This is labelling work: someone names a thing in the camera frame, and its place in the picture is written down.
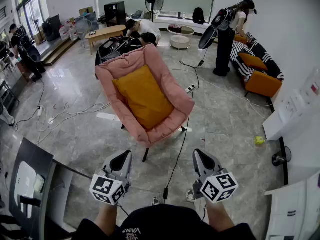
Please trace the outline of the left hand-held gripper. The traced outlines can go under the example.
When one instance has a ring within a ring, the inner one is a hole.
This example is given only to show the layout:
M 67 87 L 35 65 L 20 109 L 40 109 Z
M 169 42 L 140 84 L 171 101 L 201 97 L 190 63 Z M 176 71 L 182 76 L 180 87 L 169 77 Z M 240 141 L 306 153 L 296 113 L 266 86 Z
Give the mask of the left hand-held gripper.
M 106 158 L 103 169 L 93 175 L 89 191 L 99 202 L 115 206 L 129 188 L 133 154 L 120 150 Z

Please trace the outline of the person's left forearm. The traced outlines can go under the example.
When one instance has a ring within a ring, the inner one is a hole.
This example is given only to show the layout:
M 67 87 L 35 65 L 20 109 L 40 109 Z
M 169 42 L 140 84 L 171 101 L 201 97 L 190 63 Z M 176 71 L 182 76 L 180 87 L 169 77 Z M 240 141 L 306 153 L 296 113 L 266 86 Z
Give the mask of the person's left forearm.
M 103 204 L 94 223 L 107 235 L 111 236 L 116 229 L 118 207 Z

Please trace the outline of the person's right forearm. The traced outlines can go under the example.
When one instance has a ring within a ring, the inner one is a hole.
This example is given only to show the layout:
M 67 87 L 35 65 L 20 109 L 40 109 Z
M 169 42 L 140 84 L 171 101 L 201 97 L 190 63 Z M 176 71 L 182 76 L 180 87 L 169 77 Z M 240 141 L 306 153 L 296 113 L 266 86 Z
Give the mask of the person's right forearm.
M 223 232 L 235 226 L 222 202 L 211 203 L 205 200 L 209 225 L 217 232 Z

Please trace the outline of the orange striped sofa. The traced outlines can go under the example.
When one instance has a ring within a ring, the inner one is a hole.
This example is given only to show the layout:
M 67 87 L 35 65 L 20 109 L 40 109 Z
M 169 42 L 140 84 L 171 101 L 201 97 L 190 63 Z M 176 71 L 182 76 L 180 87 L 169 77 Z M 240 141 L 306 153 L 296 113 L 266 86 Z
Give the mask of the orange striped sofa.
M 246 66 L 238 53 L 260 58 L 268 70 L 261 71 Z M 247 92 L 272 98 L 281 88 L 284 74 L 270 54 L 255 38 L 252 38 L 248 44 L 233 41 L 230 61 L 242 79 Z

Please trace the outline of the person's right shoe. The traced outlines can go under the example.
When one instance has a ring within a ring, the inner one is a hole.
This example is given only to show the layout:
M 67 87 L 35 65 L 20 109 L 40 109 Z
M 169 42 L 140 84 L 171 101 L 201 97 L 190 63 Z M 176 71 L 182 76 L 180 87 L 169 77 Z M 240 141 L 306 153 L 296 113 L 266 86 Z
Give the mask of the person's right shoe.
M 186 192 L 186 201 L 190 203 L 194 203 L 196 201 L 195 192 L 193 189 L 188 189 Z

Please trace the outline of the person's black shirt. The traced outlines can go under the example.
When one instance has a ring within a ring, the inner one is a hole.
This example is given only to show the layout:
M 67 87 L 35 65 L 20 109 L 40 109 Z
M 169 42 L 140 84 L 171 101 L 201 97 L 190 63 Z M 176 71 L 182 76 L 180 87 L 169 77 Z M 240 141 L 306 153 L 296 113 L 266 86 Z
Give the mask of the person's black shirt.
M 107 235 L 83 219 L 71 240 L 256 240 L 250 227 L 240 223 L 218 232 L 190 208 L 159 204 L 132 212 Z

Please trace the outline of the dark grey side table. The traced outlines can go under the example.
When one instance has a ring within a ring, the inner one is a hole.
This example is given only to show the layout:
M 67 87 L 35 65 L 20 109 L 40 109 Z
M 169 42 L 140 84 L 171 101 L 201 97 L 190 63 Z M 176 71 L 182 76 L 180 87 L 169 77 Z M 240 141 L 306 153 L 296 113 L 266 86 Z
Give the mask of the dark grey side table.
M 64 223 L 67 199 L 76 170 L 56 161 L 52 154 L 26 138 L 14 144 L 17 155 L 9 190 L 9 212 L 32 240 L 67 240 L 76 232 Z M 24 212 L 16 205 L 14 190 L 21 162 L 31 166 L 45 179 L 41 193 L 33 198 L 18 196 L 18 204 L 24 204 Z

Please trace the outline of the white drawer unit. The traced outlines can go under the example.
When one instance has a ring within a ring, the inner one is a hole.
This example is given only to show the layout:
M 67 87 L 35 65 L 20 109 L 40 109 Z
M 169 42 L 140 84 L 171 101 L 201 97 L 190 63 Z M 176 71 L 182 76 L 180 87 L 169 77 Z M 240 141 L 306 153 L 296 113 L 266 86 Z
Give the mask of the white drawer unit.
M 271 196 L 265 240 L 320 240 L 320 171 L 264 195 Z

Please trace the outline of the pink padded folding chair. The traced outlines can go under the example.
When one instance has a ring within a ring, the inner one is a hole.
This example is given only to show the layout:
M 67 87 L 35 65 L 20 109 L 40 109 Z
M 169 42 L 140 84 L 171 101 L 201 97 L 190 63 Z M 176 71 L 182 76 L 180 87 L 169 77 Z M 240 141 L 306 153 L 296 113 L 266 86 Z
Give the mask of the pink padded folding chair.
M 130 107 L 126 104 L 125 98 L 112 82 L 112 80 L 124 77 L 144 65 L 150 68 L 162 93 L 174 107 L 173 112 L 165 120 L 149 130 L 137 121 Z M 153 44 L 97 65 L 95 74 L 100 80 L 105 95 L 119 120 L 128 132 L 146 148 L 150 148 L 156 142 L 169 137 L 180 129 L 195 105 L 185 89 L 176 82 L 164 63 L 159 50 Z

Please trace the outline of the white paper sheet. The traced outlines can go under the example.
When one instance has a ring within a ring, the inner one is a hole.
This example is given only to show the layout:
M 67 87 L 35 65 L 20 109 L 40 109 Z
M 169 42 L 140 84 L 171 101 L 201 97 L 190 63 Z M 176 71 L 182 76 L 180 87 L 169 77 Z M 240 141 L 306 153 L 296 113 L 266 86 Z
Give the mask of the white paper sheet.
M 278 114 L 281 121 L 286 125 L 301 117 L 310 108 L 311 103 L 308 96 L 302 90 L 294 89 L 280 104 Z

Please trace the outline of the brown wooden cabinet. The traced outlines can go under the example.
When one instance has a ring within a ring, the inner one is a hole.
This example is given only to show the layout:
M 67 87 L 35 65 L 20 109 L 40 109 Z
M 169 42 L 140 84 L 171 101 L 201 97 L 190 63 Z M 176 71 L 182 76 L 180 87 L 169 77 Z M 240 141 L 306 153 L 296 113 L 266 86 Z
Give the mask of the brown wooden cabinet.
M 18 69 L 20 70 L 23 78 L 25 79 L 25 81 L 28 83 L 30 81 L 30 77 L 32 77 L 32 72 L 30 70 L 28 70 L 27 66 L 25 65 L 25 63 L 23 61 L 18 61 L 16 63 Z

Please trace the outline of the clear water jug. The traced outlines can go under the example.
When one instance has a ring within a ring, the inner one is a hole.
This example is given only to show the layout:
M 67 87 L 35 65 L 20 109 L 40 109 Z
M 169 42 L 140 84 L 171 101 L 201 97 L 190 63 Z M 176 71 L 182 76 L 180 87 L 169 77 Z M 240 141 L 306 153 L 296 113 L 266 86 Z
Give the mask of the clear water jug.
M 72 22 L 70 24 L 68 33 L 69 33 L 69 37 L 70 37 L 71 41 L 75 41 L 75 40 L 78 39 L 78 34 L 77 34 L 77 29 L 76 29 L 76 23 L 75 22 Z
M 59 34 L 62 41 L 67 40 L 69 38 L 68 30 L 64 25 L 61 25 L 59 28 Z

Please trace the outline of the black backpack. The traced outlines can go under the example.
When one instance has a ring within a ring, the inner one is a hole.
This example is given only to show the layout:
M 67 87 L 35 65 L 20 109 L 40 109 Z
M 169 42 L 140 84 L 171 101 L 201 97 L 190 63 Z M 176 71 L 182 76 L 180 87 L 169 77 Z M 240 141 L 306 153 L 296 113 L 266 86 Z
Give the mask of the black backpack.
M 203 25 L 205 21 L 204 11 L 202 8 L 197 7 L 194 9 L 193 15 L 192 15 L 192 21 L 195 24 Z

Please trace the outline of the black cabinet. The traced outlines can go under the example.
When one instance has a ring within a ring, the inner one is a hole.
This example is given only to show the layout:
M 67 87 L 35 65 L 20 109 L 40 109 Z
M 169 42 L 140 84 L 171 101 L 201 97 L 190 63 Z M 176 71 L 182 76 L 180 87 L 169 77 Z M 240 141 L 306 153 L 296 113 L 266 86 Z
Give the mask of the black cabinet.
M 125 2 L 118 1 L 104 5 L 106 26 L 112 27 L 126 24 Z

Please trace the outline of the dark washing machine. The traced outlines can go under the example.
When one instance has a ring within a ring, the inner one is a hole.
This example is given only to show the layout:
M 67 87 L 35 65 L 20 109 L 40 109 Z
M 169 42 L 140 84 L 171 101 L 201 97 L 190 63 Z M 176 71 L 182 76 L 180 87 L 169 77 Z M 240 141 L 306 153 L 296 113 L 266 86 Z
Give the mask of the dark washing machine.
M 44 36 L 48 42 L 60 38 L 61 21 L 58 14 L 56 16 L 49 17 L 41 26 Z

